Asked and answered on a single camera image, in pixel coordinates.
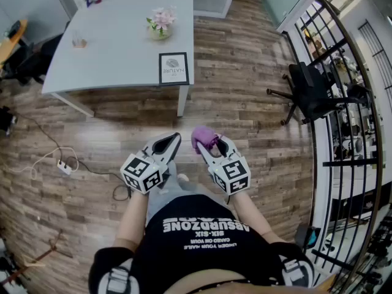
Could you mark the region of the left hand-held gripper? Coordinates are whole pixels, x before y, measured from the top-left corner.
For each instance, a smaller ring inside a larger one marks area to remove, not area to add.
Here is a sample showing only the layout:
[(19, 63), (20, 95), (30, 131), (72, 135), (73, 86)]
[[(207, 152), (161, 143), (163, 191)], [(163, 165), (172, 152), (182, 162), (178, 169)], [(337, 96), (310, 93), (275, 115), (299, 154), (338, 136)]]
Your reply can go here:
[(126, 185), (141, 194), (162, 185), (167, 164), (175, 158), (180, 144), (181, 134), (169, 132), (153, 137), (142, 151), (130, 154), (120, 168)]

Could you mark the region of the black office chair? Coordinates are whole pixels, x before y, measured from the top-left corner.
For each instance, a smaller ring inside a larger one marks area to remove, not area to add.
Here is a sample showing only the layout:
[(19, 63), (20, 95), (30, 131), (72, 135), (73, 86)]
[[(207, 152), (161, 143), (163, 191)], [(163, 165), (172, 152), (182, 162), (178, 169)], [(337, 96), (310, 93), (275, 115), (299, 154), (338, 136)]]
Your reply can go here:
[(346, 104), (370, 106), (370, 92), (361, 85), (353, 85), (347, 91), (347, 97), (329, 97), (328, 90), (331, 89), (331, 85), (326, 76), (321, 74), (317, 68), (300, 62), (289, 65), (288, 69), (290, 74), (284, 74), (282, 78), (287, 80), (291, 93), (269, 88), (266, 90), (268, 95), (275, 94), (292, 102), (287, 118), (281, 120), (283, 126), (290, 122), (296, 108), (299, 108), (304, 115), (302, 123), (308, 124), (316, 119), (324, 118), (332, 111), (343, 109)]

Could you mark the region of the black metal railing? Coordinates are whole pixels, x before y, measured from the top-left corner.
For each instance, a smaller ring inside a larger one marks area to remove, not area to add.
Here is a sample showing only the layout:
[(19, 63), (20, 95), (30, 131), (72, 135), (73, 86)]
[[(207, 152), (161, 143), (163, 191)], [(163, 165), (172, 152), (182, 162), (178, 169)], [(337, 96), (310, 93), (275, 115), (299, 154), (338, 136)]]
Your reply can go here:
[(315, 189), (310, 226), (320, 228), (304, 250), (314, 284), (328, 294), (374, 294), (392, 270), (391, 31), (370, 0), (315, 0), (287, 38), (295, 63), (324, 74), (329, 97), (353, 85), (371, 103), (346, 104), (311, 121)]

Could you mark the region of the person's right forearm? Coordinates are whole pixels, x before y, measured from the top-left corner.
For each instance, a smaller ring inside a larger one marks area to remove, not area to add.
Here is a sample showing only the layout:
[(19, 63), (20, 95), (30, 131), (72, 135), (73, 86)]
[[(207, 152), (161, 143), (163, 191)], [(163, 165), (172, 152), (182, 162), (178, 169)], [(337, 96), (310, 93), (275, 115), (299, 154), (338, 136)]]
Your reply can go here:
[(284, 242), (272, 230), (266, 218), (258, 210), (246, 191), (241, 191), (230, 196), (238, 219), (255, 230), (268, 243)]

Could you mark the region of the person's grey jeans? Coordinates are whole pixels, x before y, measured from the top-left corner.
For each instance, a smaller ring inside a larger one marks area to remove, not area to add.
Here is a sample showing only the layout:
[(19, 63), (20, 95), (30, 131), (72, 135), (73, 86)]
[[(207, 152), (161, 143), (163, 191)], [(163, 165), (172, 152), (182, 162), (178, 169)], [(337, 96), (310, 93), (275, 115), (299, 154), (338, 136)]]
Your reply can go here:
[(146, 225), (150, 220), (167, 204), (178, 197), (187, 195), (204, 195), (216, 203), (226, 207), (223, 198), (212, 193), (202, 184), (196, 184), (185, 179), (178, 178), (176, 164), (171, 160), (168, 163), (168, 179), (162, 189), (155, 187), (149, 192), (148, 209), (146, 215)]

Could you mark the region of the person's black printed shirt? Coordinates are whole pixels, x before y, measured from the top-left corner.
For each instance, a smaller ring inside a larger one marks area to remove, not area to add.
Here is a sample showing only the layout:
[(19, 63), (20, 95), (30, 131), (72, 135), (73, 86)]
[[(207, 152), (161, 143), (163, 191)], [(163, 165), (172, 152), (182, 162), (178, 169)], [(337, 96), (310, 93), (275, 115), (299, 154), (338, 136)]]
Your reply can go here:
[(164, 294), (193, 273), (224, 270), (261, 286), (311, 287), (314, 268), (295, 244), (269, 243), (226, 207), (205, 195), (174, 199), (149, 221), (135, 250), (96, 252), (90, 294)]

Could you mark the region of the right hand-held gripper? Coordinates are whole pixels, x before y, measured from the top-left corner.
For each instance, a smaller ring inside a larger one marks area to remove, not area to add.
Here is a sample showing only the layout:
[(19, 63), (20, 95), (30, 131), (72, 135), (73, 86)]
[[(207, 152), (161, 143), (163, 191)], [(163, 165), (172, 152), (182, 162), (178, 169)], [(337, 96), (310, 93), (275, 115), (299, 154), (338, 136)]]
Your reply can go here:
[[(217, 148), (220, 154), (227, 158), (238, 150), (234, 142), (228, 137), (221, 135), (217, 141)], [(247, 190), (251, 185), (251, 171), (244, 157), (236, 156), (234, 159), (229, 158), (221, 162), (220, 156), (215, 156), (199, 141), (197, 149), (203, 157), (203, 160), (209, 166), (214, 183), (222, 189), (228, 196)]]

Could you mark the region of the black swivel chair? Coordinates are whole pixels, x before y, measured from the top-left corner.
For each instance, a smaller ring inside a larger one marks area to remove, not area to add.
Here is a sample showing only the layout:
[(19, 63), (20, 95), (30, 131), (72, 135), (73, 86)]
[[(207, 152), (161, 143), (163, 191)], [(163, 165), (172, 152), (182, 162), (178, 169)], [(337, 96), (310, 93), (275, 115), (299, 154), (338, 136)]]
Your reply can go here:
[[(6, 31), (3, 39), (11, 39), (18, 32), (20, 21), (16, 21)], [(25, 42), (24, 45), (17, 44), (10, 57), (3, 62), (3, 67), (0, 69), (0, 82), (15, 79), (24, 86), (33, 79), (42, 84), (41, 76), (47, 74), (61, 38), (62, 34), (58, 34), (38, 45)]]

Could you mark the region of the orange wooden desk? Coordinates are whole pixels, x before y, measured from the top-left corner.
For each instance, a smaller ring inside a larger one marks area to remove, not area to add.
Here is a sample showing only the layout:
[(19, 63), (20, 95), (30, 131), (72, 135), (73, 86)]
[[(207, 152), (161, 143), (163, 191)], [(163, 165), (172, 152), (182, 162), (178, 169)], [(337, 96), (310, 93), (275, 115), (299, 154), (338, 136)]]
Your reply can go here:
[(21, 26), (18, 32), (11, 39), (5, 38), (0, 43), (0, 69), (3, 67), (3, 62), (10, 57), (16, 45), (25, 44), (22, 38), (28, 26), (28, 20), (21, 20), (20, 22)]

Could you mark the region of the black and teal device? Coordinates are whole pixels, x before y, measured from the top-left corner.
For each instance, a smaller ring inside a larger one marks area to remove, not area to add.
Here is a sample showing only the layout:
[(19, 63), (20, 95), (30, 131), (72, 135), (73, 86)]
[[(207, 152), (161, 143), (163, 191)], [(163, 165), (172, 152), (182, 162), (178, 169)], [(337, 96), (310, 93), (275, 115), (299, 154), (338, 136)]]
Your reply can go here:
[(305, 223), (299, 224), (295, 233), (295, 244), (302, 248), (302, 250), (313, 248), (319, 234), (320, 228), (306, 225)]

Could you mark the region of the black framed picture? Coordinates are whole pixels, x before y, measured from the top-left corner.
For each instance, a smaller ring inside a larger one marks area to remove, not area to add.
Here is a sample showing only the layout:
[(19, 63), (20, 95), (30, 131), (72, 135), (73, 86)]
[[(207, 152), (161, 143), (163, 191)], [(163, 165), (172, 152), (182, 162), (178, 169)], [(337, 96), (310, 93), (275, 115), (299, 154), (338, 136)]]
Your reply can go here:
[(186, 52), (159, 53), (159, 84), (190, 84)]

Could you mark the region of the pink flowers in pot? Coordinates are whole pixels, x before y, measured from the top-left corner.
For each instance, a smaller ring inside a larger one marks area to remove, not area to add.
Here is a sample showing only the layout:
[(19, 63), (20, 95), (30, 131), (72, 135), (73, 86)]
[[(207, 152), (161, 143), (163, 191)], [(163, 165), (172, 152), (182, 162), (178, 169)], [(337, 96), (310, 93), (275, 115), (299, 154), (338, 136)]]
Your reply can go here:
[(173, 24), (176, 21), (176, 8), (157, 8), (153, 15), (147, 17), (148, 32), (153, 40), (165, 40), (172, 35)]

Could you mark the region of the person's left forearm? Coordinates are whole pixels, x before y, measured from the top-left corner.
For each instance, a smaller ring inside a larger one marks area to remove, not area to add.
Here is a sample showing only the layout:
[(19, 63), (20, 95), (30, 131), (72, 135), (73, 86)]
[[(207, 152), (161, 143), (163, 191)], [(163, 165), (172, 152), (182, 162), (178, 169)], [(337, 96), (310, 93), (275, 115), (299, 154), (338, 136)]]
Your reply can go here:
[(148, 195), (134, 192), (122, 215), (113, 247), (123, 247), (135, 252), (144, 234), (148, 210)]

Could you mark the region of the purple wiping cloth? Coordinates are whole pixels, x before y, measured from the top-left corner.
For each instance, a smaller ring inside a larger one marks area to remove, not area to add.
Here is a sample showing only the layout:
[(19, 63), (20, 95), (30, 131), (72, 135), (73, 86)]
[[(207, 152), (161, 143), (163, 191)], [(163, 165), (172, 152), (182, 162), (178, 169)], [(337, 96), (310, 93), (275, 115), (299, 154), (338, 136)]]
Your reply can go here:
[(197, 154), (201, 154), (197, 143), (201, 143), (205, 149), (211, 151), (218, 141), (218, 134), (212, 128), (206, 126), (197, 126), (191, 134), (192, 147)]

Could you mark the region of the wooden sticks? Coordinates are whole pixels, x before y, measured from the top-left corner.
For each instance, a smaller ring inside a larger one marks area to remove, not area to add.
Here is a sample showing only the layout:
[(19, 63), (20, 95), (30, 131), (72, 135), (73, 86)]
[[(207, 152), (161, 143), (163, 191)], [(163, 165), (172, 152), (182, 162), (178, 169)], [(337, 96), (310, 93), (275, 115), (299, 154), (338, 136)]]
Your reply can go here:
[[(20, 254), (17, 257), (20, 259), (18, 263), (20, 264), (15, 272), (13, 272), (6, 281), (2, 281), (2, 285), (6, 282), (12, 283), (16, 282), (20, 276), (22, 276), (29, 268), (32, 267), (45, 267), (42, 260), (53, 252), (59, 252), (56, 246), (58, 241), (61, 239), (63, 234), (63, 229), (56, 231), (56, 235), (53, 239), (48, 239), (46, 242), (43, 241), (42, 234), (39, 233), (38, 229), (32, 231), (26, 239), (22, 239), (21, 243), (18, 244), (21, 249)], [(40, 244), (45, 246), (45, 252), (37, 255), (36, 245), (34, 244), (38, 241)]]

